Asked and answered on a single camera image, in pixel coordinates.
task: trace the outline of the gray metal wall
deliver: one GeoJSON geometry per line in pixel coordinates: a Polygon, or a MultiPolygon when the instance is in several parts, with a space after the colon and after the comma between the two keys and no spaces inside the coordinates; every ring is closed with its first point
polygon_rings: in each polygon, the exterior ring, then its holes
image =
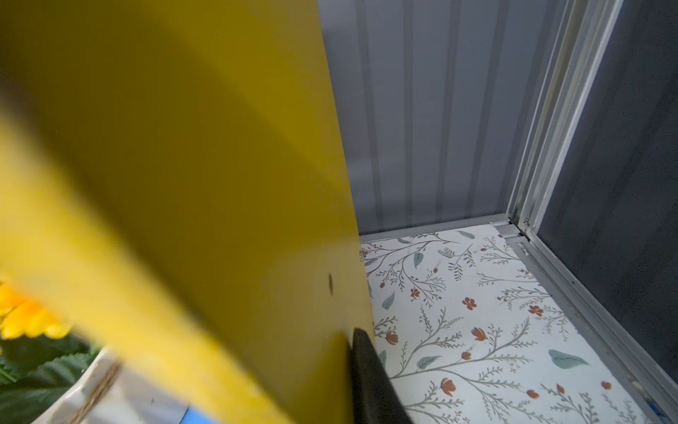
{"type": "Polygon", "coordinates": [[[505,212],[565,0],[318,0],[361,233],[505,212]]]}

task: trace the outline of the blue object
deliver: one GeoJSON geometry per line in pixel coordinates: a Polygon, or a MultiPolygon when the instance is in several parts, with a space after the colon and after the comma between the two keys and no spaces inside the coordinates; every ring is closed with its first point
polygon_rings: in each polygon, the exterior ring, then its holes
{"type": "Polygon", "coordinates": [[[217,422],[212,421],[197,409],[189,406],[184,418],[181,419],[179,424],[217,424],[217,422]]]}

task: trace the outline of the floral floor mat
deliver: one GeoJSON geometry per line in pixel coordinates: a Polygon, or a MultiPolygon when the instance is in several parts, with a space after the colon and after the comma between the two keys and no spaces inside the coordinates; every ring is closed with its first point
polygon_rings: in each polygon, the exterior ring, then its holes
{"type": "Polygon", "coordinates": [[[361,256],[377,352],[413,422],[650,422],[494,226],[361,256]]]}

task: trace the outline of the yellow door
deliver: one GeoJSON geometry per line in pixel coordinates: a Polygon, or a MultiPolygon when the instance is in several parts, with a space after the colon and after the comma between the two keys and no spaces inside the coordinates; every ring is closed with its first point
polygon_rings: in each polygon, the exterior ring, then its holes
{"type": "Polygon", "coordinates": [[[315,0],[4,1],[0,58],[38,140],[2,116],[0,273],[224,422],[351,422],[372,314],[315,0]]]}

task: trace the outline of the yellow flower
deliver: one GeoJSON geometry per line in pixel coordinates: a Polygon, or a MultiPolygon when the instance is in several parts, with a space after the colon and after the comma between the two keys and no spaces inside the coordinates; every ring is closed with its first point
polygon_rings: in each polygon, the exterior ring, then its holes
{"type": "Polygon", "coordinates": [[[18,294],[7,283],[0,282],[0,337],[36,337],[40,334],[61,339],[71,330],[59,322],[40,304],[18,294]]]}

